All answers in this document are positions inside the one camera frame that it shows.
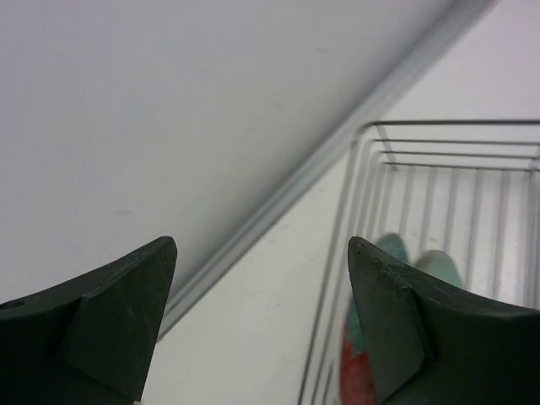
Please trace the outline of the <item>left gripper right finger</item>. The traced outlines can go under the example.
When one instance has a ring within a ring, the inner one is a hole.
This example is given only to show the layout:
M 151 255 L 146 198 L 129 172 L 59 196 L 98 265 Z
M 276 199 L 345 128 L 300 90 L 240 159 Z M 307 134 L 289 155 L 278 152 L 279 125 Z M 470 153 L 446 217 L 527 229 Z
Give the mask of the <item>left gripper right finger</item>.
M 382 404 L 536 404 L 539 313 L 348 243 L 348 273 Z

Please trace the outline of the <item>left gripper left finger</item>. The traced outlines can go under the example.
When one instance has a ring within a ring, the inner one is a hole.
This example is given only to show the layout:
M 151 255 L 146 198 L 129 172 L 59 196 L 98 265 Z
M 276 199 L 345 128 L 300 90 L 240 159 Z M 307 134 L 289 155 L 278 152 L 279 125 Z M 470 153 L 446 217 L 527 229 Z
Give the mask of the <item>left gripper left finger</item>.
M 134 404 L 176 266 L 161 236 L 114 262 L 1 305 L 3 404 Z

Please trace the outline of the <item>red and teal plate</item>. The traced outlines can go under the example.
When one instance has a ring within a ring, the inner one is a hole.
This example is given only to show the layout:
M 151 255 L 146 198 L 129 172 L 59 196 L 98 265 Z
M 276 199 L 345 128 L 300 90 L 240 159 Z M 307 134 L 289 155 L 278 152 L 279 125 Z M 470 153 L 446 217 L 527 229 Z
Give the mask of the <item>red and teal plate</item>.
M 339 396 L 345 405 L 378 403 L 354 297 L 350 298 L 343 329 Z

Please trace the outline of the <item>light green plate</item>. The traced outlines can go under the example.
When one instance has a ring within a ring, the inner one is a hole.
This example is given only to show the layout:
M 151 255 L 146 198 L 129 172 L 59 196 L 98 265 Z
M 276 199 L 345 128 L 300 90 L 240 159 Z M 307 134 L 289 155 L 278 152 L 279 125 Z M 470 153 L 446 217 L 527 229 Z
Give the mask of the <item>light green plate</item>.
M 426 251 L 414 264 L 418 270 L 455 287 L 462 287 L 462 279 L 454 261 L 445 252 Z

